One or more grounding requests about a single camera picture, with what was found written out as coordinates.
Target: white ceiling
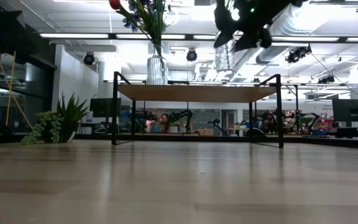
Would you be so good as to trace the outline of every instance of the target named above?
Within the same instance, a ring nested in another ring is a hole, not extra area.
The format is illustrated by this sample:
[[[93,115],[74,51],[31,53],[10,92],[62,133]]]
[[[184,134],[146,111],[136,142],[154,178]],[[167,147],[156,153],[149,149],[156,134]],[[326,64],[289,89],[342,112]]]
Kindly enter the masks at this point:
[[[184,1],[188,6],[192,1]],[[0,5],[8,10],[24,11],[25,22],[40,32],[128,32],[130,29],[123,27],[122,16],[110,10],[108,4],[86,4],[54,2],[53,0],[0,0]],[[315,30],[314,35],[358,35],[358,13],[357,7],[343,7],[335,13],[324,25]],[[169,34],[214,34],[213,6],[173,7],[176,15],[169,16],[168,20],[176,24],[170,26],[166,33]],[[80,40],[73,41],[73,45],[115,45],[117,56],[120,58],[125,69],[123,73],[145,73],[148,54],[147,41],[128,40]],[[199,60],[213,60],[214,49],[212,42],[185,42],[170,41],[170,45],[194,47]],[[358,45],[351,44],[313,44],[313,53],[320,60],[324,58],[345,56],[358,57]],[[188,63],[185,54],[165,56],[169,62],[170,69],[194,70],[195,63]],[[312,56],[307,60],[291,66],[289,74],[291,77],[310,77],[323,72],[325,69]],[[325,63],[327,68],[348,67],[343,63]],[[266,74],[273,75],[281,73],[288,75],[288,65],[283,61],[276,66],[268,66],[263,70]],[[338,70],[346,76],[348,69]]]

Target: glass wall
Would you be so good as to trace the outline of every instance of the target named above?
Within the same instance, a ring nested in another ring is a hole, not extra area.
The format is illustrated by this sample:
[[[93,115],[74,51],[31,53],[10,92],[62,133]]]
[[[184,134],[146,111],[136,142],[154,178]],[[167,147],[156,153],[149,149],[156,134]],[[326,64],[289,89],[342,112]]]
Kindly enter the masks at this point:
[[[8,127],[15,133],[29,133],[31,125],[37,120],[35,114],[50,110],[52,102],[52,83],[54,71],[41,69],[23,58],[17,57],[12,73],[14,57],[9,54],[1,55],[4,72],[0,69],[0,123],[7,121],[9,85],[12,81],[12,95],[9,107]]]

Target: ventilation duct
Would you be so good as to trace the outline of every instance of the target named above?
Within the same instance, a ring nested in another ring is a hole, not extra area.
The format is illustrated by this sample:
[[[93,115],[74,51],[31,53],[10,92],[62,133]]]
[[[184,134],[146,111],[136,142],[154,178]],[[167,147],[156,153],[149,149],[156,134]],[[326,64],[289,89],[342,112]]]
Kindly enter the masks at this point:
[[[269,31],[271,35],[309,35],[332,18],[338,9],[340,9],[340,6],[319,6],[307,2],[304,2],[302,7],[290,5],[277,17]],[[256,63],[267,65],[287,49],[288,47],[286,46],[271,46],[256,55],[255,61]],[[257,50],[246,50],[242,57],[244,59],[252,58],[252,55],[249,54],[254,54],[255,52]],[[243,58],[239,62],[254,63],[243,60]],[[236,71],[241,66],[242,63],[238,63]]]

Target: ceiling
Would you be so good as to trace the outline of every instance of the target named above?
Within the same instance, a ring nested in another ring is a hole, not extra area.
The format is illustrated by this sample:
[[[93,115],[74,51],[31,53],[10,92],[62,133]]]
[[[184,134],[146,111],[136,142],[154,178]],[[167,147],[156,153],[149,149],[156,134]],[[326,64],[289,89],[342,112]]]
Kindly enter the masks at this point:
[[[88,4],[82,2],[55,2],[54,0],[0,0],[0,5],[7,10],[22,10],[25,22],[39,32],[112,32],[131,33],[130,29],[123,27],[122,16],[115,13],[109,4]],[[358,6],[343,6],[334,11],[329,19],[314,30],[311,35],[358,35]],[[167,20],[174,24],[167,28],[166,34],[215,34],[217,29],[214,25],[214,6],[195,6],[194,0],[182,1],[180,7],[173,6]],[[309,16],[305,22],[311,22],[319,17],[320,12]],[[72,40],[69,44],[73,46],[116,47],[117,57],[122,63],[122,73],[130,75],[133,73],[146,73],[146,61],[150,57],[148,42],[142,40]],[[183,46],[195,48],[198,53],[198,61],[214,60],[213,42],[197,41],[169,41],[165,46]],[[311,44],[313,54],[321,62],[318,62],[312,55],[308,55],[300,62],[290,65],[284,60],[284,55],[275,58],[268,66],[260,70],[262,74],[273,75],[280,73],[289,76],[289,79],[296,78],[310,80],[312,76],[325,71],[325,68],[333,69],[338,76],[349,75],[349,68],[357,65],[358,44]],[[100,53],[105,57],[108,52]],[[166,54],[164,56],[170,70],[192,70],[194,71],[197,62],[186,61],[186,52]],[[243,69],[242,73],[254,69]],[[250,74],[259,76],[258,72]]]

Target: security camera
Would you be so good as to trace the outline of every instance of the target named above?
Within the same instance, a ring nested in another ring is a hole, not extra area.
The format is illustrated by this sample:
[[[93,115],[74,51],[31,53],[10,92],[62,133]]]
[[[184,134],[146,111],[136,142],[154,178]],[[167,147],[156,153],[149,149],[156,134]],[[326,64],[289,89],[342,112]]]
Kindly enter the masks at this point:
[[[96,58],[94,57],[93,52],[86,53],[86,56],[84,58],[85,65],[94,65],[96,64]]]
[[[186,59],[188,62],[194,62],[197,60],[197,53],[195,49],[190,49],[187,53]]]

